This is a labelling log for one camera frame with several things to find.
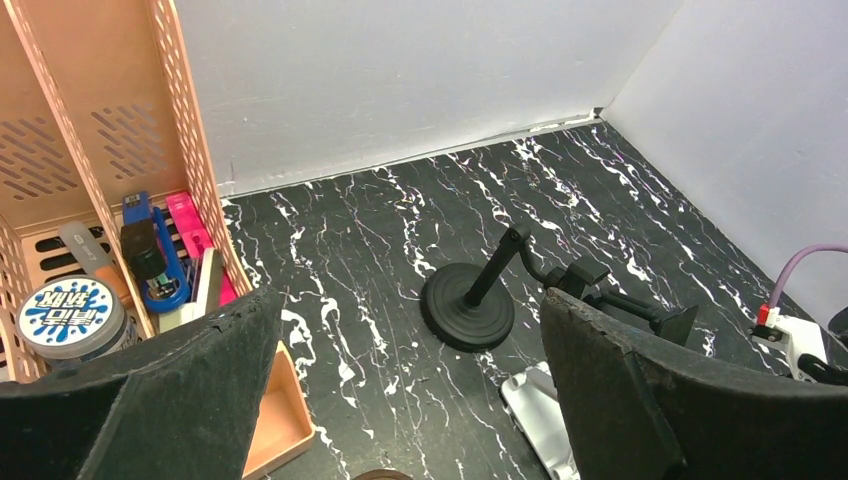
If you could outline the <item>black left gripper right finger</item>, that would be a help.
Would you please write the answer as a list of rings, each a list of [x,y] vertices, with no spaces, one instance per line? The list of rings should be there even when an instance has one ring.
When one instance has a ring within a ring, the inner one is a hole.
[[[555,288],[542,343],[584,479],[843,479],[847,390],[750,370]]]

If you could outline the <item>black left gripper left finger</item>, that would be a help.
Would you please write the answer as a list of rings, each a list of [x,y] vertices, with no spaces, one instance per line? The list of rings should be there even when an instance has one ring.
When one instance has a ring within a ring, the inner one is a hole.
[[[256,289],[127,349],[1,386],[5,479],[238,479],[281,337]]]

